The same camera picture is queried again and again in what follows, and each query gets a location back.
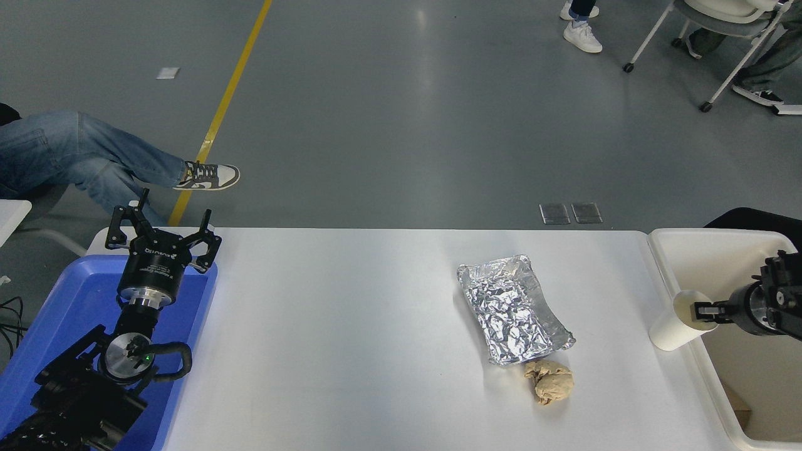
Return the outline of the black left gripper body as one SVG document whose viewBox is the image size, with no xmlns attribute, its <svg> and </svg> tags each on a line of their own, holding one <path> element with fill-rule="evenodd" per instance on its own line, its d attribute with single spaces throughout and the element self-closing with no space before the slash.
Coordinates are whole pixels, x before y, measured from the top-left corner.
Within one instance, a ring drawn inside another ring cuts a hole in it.
<svg viewBox="0 0 802 451">
<path fill-rule="evenodd" d="M 140 235 L 129 244 L 129 257 L 118 294 L 132 296 L 137 289 L 154 289 L 164 296 L 177 296 L 189 248 L 178 234 L 156 229 L 151 237 Z"/>
</svg>

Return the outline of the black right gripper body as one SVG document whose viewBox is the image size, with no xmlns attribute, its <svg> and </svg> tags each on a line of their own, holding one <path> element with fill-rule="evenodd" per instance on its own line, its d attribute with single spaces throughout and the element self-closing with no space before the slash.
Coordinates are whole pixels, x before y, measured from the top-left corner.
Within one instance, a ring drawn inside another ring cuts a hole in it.
<svg viewBox="0 0 802 451">
<path fill-rule="evenodd" d="M 736 289 L 728 299 L 728 311 L 731 322 L 748 334 L 762 334 L 758 321 L 754 319 L 751 309 L 751 295 L 758 288 L 758 283 L 751 283 Z"/>
</svg>

